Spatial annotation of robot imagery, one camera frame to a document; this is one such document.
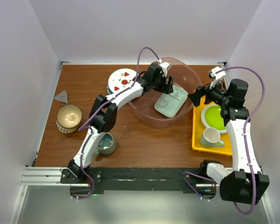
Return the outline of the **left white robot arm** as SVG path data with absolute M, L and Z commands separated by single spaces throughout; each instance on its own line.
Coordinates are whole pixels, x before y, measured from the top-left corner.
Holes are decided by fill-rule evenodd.
M 83 183 L 91 178 L 87 174 L 87 169 L 100 141 L 115 126 L 118 110 L 150 90 L 165 94 L 172 93 L 174 78 L 168 76 L 170 68 L 170 63 L 158 60 L 157 63 L 151 63 L 146 71 L 137 73 L 134 78 L 125 77 L 126 83 L 120 90 L 113 91 L 113 94 L 107 96 L 97 96 L 89 119 L 80 127 L 87 129 L 86 137 L 68 166 L 60 169 L 62 178 L 77 183 Z

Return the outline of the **mint green divided tray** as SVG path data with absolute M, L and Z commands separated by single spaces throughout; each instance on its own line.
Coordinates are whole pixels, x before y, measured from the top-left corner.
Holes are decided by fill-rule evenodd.
M 173 118 L 179 112 L 187 98 L 187 91 L 178 85 L 173 85 L 173 92 L 170 94 L 163 93 L 156 101 L 154 108 L 165 117 Z

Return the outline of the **pink translucent plastic bin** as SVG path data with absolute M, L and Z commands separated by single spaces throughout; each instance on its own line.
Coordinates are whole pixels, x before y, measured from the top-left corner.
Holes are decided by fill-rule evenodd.
M 171 57 L 164 57 L 162 61 L 171 63 L 171 69 L 168 71 L 168 75 L 173 76 L 173 85 L 180 86 L 187 91 L 188 94 L 194 93 L 196 87 L 202 84 L 198 74 L 182 61 Z M 166 128 L 176 123 L 194 106 L 192 101 L 187 98 L 179 112 L 173 118 L 168 118 L 157 112 L 154 108 L 156 101 L 161 95 L 162 93 L 160 92 L 150 90 L 129 102 L 133 114 L 150 127 Z

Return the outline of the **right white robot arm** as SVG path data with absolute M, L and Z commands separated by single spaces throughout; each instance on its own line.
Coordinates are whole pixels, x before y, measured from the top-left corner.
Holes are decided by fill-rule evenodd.
M 214 102 L 221 107 L 220 114 L 231 142 L 232 169 L 227 170 L 216 161 L 204 160 L 198 177 L 203 183 L 213 180 L 219 184 L 219 193 L 224 201 L 257 204 L 270 181 L 261 173 L 256 161 L 250 135 L 250 114 L 243 106 L 248 83 L 233 79 L 227 90 L 222 90 L 221 86 L 221 83 L 198 86 L 188 97 L 194 106 L 199 106 L 201 98 L 205 97 L 206 105 Z

